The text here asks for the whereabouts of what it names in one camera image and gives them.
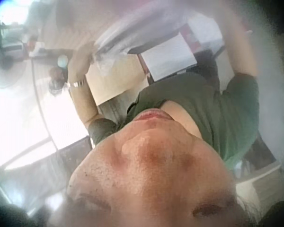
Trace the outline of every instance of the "eye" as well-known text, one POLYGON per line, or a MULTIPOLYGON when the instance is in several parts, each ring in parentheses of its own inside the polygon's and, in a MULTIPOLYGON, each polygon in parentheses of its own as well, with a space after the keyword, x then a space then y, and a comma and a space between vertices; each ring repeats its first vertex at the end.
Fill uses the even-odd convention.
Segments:
POLYGON ((204 205, 193 211, 194 217, 208 217, 221 212, 223 207, 217 205, 204 205))

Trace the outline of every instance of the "wrist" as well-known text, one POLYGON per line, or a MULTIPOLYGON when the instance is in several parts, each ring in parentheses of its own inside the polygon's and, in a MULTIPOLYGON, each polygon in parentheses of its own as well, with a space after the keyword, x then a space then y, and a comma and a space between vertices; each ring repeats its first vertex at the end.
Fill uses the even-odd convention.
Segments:
POLYGON ((79 74, 79 73, 76 73, 76 72, 69 72, 68 75, 69 75, 68 76, 68 82, 69 83, 76 83, 78 81, 86 79, 85 75, 82 75, 82 74, 79 74))

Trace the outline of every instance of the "fan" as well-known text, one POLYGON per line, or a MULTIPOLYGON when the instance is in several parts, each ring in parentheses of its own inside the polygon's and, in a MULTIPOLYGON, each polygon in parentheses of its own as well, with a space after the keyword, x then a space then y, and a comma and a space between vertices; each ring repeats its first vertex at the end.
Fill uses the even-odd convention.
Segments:
POLYGON ((24 44, 17 39, 2 41, 0 48, 0 88, 14 85, 26 70, 24 44))

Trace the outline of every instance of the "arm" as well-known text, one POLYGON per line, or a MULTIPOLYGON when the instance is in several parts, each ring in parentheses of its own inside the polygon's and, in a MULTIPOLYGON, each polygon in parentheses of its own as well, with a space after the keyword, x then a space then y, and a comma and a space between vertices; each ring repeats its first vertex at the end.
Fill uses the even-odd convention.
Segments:
POLYGON ((88 128, 93 121, 103 118, 103 116, 98 112, 97 105, 85 77, 85 74, 87 74, 89 70, 90 64, 93 63, 93 50, 94 43, 89 43, 82 46, 77 52, 74 53, 73 58, 68 66, 68 81, 70 84, 85 80, 83 86, 71 87, 70 92, 78 116, 86 128, 88 128))
POLYGON ((257 64, 240 20, 225 0, 183 0, 194 10, 213 17, 220 27, 232 69, 235 73, 257 75, 257 64))
POLYGON ((256 76, 257 64, 249 39, 237 16, 225 4, 219 4, 214 18, 222 32, 233 71, 256 76))

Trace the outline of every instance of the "paper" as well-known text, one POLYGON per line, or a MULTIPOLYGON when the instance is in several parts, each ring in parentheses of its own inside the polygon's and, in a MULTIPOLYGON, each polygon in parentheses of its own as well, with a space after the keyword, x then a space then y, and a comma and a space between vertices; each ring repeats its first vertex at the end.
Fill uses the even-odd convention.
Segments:
POLYGON ((154 81, 197 64, 181 34, 145 51, 142 57, 154 81))
POLYGON ((201 44, 222 40, 222 34, 214 19, 196 13, 188 20, 188 25, 201 44))

